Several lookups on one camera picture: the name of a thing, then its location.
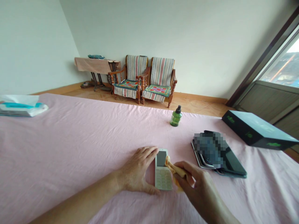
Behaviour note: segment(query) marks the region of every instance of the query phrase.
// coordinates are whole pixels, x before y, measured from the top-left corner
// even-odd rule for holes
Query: green logo
[[[281,144],[278,144],[278,143],[267,143],[267,145],[269,145],[269,146],[276,146],[276,147],[281,146]]]
[[[247,132],[245,135],[246,135],[247,137],[249,137],[249,138],[252,138],[252,137],[253,137],[253,135],[250,134],[250,132]]]
[[[234,119],[233,119],[232,117],[227,116],[227,118],[228,118],[228,120],[229,120],[231,123],[234,123],[234,122],[235,122]]]

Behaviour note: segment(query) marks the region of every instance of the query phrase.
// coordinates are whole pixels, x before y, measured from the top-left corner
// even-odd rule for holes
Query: black box
[[[299,143],[253,113],[228,110],[222,120],[249,146],[285,150]]]

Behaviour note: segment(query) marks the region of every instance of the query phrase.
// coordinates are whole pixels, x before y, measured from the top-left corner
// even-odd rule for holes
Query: phone keypad
[[[155,186],[160,190],[172,190],[172,180],[169,170],[156,170]]]

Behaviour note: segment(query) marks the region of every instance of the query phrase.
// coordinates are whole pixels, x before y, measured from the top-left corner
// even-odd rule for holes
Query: striped cushion
[[[147,59],[147,56],[128,55],[127,66],[129,80],[136,80],[136,76],[140,76],[144,73]]]
[[[151,93],[151,92],[147,92],[147,91],[142,92],[142,97],[151,99],[151,100],[155,100],[155,101],[159,101],[159,102],[164,102],[164,100],[165,100],[164,96],[158,95],[155,93]]]
[[[117,94],[117,95],[120,95],[120,96],[130,97],[130,98],[136,99],[137,91],[136,90],[129,90],[129,89],[114,87],[114,93]]]
[[[153,58],[150,83],[152,85],[170,86],[173,65],[174,59]]]

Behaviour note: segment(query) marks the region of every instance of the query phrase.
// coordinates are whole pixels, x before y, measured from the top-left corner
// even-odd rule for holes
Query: white feature phone
[[[159,149],[155,159],[155,187],[159,190],[172,190],[170,170],[165,166],[167,149]]]

